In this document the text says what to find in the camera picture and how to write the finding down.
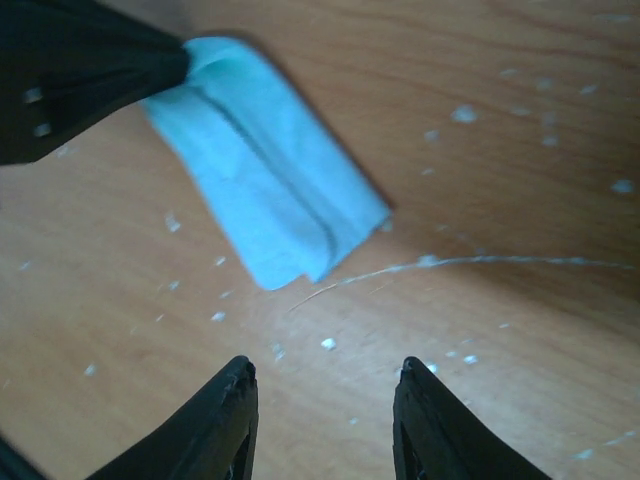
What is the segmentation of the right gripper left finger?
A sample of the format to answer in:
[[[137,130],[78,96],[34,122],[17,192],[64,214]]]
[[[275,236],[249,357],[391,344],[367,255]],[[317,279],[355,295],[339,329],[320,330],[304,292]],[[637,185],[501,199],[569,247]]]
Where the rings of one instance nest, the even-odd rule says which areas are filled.
[[[231,359],[151,434],[92,479],[250,479],[258,427],[256,369]]]

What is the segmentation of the blue cleaning cloth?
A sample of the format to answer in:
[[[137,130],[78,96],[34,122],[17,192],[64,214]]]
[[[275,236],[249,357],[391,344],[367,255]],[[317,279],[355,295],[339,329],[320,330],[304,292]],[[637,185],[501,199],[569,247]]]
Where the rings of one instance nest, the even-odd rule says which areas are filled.
[[[390,218],[387,203],[281,71],[231,37],[185,45],[185,81],[147,98],[253,280],[319,281]]]

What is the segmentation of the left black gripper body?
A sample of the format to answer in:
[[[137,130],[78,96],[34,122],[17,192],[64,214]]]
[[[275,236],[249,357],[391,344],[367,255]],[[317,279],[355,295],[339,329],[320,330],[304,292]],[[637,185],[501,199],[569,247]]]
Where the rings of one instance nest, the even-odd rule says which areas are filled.
[[[97,1],[1,3],[1,164],[32,163],[66,142],[78,114],[60,100],[99,75]]]

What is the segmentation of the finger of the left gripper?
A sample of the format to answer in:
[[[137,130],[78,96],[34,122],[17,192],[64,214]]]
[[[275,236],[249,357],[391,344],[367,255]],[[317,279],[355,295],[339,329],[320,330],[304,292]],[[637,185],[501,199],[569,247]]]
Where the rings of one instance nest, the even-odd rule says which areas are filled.
[[[185,79],[190,60],[179,38],[97,1],[51,6],[60,42],[49,72],[55,130],[86,129]]]

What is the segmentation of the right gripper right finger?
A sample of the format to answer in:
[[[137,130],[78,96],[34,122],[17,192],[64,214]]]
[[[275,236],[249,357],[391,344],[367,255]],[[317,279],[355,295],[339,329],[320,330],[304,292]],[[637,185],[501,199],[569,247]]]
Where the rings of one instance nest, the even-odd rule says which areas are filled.
[[[398,479],[547,479],[487,428],[418,358],[402,365],[393,404]]]

